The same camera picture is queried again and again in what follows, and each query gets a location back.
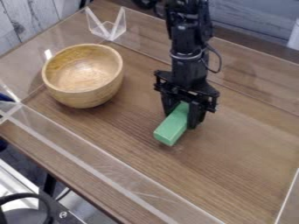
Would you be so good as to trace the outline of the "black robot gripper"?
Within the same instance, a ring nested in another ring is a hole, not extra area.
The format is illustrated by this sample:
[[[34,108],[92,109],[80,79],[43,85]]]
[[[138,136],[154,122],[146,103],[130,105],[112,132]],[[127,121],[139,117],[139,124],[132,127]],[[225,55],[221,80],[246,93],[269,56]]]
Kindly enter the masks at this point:
[[[198,59],[174,59],[173,70],[157,70],[154,89],[162,94],[163,112],[169,116],[181,102],[190,105],[187,127],[195,129],[206,113],[217,112],[219,90],[209,83],[210,56]]]

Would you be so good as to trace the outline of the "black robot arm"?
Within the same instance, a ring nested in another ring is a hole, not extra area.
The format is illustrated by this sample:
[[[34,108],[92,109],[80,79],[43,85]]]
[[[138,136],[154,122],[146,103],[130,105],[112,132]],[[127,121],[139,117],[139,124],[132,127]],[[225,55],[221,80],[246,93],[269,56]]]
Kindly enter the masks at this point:
[[[221,91],[209,83],[213,22],[210,0],[169,0],[165,5],[166,27],[173,41],[173,70],[157,70],[154,89],[162,95],[163,111],[170,115],[187,103],[187,128],[195,129],[209,112],[217,112]]]

